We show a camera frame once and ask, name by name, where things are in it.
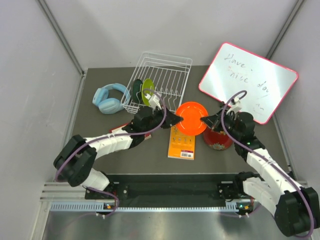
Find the red floral plate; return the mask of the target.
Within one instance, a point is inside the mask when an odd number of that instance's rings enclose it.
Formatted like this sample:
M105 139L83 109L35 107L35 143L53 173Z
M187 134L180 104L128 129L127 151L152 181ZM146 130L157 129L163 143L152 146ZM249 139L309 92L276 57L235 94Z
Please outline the red floral plate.
M216 132L208 127L203 132L203 140L210 148L218 151L226 150L233 144L224 131Z

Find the orange plastic plate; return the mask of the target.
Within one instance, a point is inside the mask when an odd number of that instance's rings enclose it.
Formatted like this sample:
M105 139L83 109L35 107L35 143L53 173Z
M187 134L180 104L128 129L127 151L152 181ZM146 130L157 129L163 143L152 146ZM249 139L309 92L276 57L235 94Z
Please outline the orange plastic plate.
M198 102L188 101L178 107L175 114L183 120L175 126L178 130L187 136L197 136L202 134L207 125L201 120L203 117L208 117L206 108Z

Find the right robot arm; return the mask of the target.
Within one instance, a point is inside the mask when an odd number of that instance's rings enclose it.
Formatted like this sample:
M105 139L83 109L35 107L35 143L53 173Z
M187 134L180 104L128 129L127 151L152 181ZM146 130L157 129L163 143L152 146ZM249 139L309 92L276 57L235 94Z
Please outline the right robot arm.
M225 132L234 142L235 151L254 168L236 175L233 192L239 198L247 195L258 200L273 216L281 233L287 237L309 238L320 227L319 195L291 178L273 160L255 135L255 122L248 112L237 115L222 111L202 117L214 132Z

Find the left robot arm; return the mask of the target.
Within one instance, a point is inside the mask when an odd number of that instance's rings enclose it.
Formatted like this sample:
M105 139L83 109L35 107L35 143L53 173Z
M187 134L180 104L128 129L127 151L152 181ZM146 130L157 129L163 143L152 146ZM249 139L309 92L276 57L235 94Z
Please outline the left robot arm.
M145 140L145 136L158 128L168 129L183 118L165 108L141 107L133 119L117 131L98 137L74 135L53 162L56 180L66 181L71 187L96 189L102 198L114 191L105 173L93 169L95 160L108 154L132 149Z

